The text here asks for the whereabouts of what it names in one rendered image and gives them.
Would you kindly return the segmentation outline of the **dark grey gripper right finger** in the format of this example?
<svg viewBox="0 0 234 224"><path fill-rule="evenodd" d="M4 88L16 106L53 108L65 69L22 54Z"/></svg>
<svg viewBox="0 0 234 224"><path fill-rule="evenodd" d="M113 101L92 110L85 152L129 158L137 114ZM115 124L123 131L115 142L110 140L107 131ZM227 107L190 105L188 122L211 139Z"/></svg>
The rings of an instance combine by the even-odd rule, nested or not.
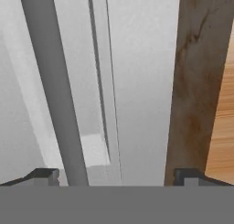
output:
<svg viewBox="0 0 234 224"><path fill-rule="evenodd" d="M173 185L180 187L232 187L232 184L208 177L196 168L176 168L174 179Z"/></svg>

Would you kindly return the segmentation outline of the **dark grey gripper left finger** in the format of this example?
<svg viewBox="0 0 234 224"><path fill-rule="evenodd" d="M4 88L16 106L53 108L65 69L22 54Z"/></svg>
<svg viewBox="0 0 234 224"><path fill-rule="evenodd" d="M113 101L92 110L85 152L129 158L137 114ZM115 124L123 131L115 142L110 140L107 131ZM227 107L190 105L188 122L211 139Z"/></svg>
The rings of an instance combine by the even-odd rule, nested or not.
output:
<svg viewBox="0 0 234 224"><path fill-rule="evenodd" d="M59 170L57 168L36 168L24 177L0 184L0 187L10 186L58 187Z"/></svg>

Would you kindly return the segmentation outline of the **white panelled cabinet door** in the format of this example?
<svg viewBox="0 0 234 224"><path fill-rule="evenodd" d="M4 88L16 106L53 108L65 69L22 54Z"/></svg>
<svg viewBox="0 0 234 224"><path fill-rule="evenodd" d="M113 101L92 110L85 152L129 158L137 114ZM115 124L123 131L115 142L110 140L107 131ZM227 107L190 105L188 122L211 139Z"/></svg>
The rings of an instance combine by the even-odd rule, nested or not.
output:
<svg viewBox="0 0 234 224"><path fill-rule="evenodd" d="M121 183L112 79L98 69L88 0L54 0L93 186ZM0 0L0 184L64 167L20 0Z"/></svg>

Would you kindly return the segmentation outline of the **plain white cabinet front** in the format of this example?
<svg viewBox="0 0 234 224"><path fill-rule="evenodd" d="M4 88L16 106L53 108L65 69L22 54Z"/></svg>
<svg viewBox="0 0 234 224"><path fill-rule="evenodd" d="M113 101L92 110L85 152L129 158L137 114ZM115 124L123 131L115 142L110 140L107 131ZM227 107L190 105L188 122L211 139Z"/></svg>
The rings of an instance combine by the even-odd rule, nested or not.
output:
<svg viewBox="0 0 234 224"><path fill-rule="evenodd" d="M122 183L161 186L179 0L108 0Z"/></svg>

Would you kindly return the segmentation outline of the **brown wooden toe kick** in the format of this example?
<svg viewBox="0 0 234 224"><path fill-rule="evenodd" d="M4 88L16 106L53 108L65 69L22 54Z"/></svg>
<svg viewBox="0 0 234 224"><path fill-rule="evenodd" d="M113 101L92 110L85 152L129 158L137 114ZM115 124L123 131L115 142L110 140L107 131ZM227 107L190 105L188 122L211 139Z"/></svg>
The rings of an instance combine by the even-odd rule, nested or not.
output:
<svg viewBox="0 0 234 224"><path fill-rule="evenodd" d="M207 165L234 18L234 0L180 0L165 184Z"/></svg>

